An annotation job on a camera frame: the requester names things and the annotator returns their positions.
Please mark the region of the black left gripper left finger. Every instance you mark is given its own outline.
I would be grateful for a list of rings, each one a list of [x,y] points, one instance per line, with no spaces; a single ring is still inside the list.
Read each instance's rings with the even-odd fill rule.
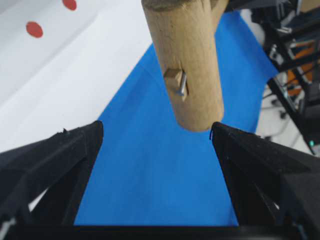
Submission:
[[[0,220],[72,225],[104,137],[101,121],[0,154]]]

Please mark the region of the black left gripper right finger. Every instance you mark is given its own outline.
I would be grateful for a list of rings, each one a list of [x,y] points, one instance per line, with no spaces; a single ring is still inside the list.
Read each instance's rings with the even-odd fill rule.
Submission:
[[[319,226],[318,157],[220,122],[210,135],[240,225]]]

